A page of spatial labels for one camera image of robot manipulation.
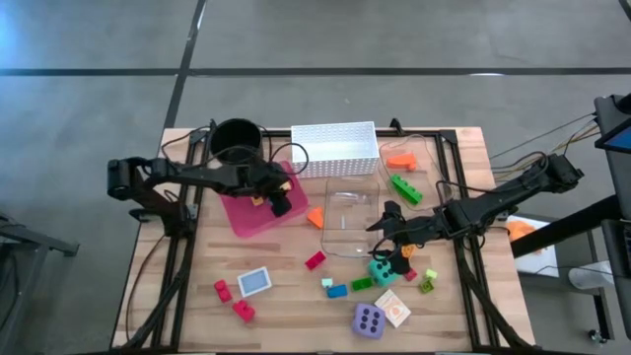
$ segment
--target gray floor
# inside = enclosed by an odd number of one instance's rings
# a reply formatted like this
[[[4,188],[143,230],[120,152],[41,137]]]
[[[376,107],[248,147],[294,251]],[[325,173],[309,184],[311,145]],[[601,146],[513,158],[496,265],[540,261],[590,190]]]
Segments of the gray floor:
[[[177,68],[195,0],[0,2],[0,68]],[[614,67],[631,63],[631,22],[617,0],[217,0],[192,67]],[[49,259],[22,334],[25,353],[106,349],[137,224],[105,195],[105,163],[156,153],[175,78],[0,77],[0,210],[81,243]],[[373,120],[484,129],[489,153],[629,92],[629,76],[188,78],[176,127],[241,116],[273,127]],[[547,150],[569,127],[503,156]],[[612,192],[592,141],[571,147],[587,177],[525,212],[562,217]],[[525,288],[546,348],[628,353],[585,340],[584,296]]]

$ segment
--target red block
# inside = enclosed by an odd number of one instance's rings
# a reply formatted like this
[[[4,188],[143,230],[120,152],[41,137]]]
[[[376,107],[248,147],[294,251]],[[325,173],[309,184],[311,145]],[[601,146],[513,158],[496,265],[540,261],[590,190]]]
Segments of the red block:
[[[217,291],[217,296],[219,296],[222,303],[226,303],[233,299],[233,295],[230,293],[230,290],[226,285],[226,281],[219,280],[215,282],[215,290]]]
[[[233,311],[239,315],[245,322],[249,322],[254,318],[254,308],[247,305],[247,302],[240,300],[233,304]]]
[[[409,270],[409,271],[408,271],[405,275],[403,275],[403,277],[405,277],[405,279],[406,279],[407,281],[412,281],[412,280],[414,280],[414,278],[416,277],[416,275],[418,275],[418,274],[416,273],[416,271],[414,271],[414,269],[413,269],[413,268],[410,268],[410,270]]]
[[[324,256],[324,253],[322,251],[318,251],[315,253],[314,256],[312,256],[309,260],[305,262],[305,265],[307,266],[307,269],[313,270],[318,265],[320,265],[325,259],[326,259],[326,256]]]

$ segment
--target pink block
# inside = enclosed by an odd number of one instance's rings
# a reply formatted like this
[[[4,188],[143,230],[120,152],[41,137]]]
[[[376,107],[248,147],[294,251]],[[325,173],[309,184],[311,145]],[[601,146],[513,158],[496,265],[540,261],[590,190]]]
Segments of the pink block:
[[[324,256],[324,253],[322,251],[318,251],[309,260],[305,261],[305,265],[307,266],[307,269],[313,270],[318,265],[320,265],[325,259],[326,259],[326,256]]]
[[[408,271],[405,275],[403,275],[403,277],[405,277],[405,279],[406,279],[407,281],[412,281],[412,280],[414,280],[414,278],[416,277],[416,275],[418,275],[418,274],[416,273],[416,271],[414,271],[414,269],[413,269],[413,268],[410,268],[410,270],[409,270],[409,271]]]
[[[292,172],[288,162],[280,162],[285,172]],[[248,238],[264,232],[272,227],[299,216],[309,207],[309,200],[295,175],[289,175],[292,189],[287,197],[292,203],[292,209],[281,217],[274,216],[271,206],[267,202],[254,206],[250,197],[230,197],[220,195],[226,209],[228,220],[237,237]]]

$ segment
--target clear plastic container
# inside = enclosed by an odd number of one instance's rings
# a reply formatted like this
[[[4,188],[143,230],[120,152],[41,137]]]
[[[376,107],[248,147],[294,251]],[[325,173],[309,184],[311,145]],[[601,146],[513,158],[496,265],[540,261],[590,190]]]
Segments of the clear plastic container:
[[[374,176],[331,177],[326,182],[322,249],[341,257],[370,257],[379,232],[366,229],[381,217]]]

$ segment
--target orange block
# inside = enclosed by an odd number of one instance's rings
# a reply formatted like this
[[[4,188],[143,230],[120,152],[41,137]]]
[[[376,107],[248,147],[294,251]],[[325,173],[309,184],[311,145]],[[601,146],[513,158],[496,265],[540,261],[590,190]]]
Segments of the orange block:
[[[408,169],[409,172],[416,170],[416,156],[414,153],[405,153],[387,158],[386,165],[391,169]]]
[[[324,228],[324,210],[322,209],[322,207],[314,208],[307,215],[307,219],[311,223],[313,223],[316,227],[318,227],[320,229]]]

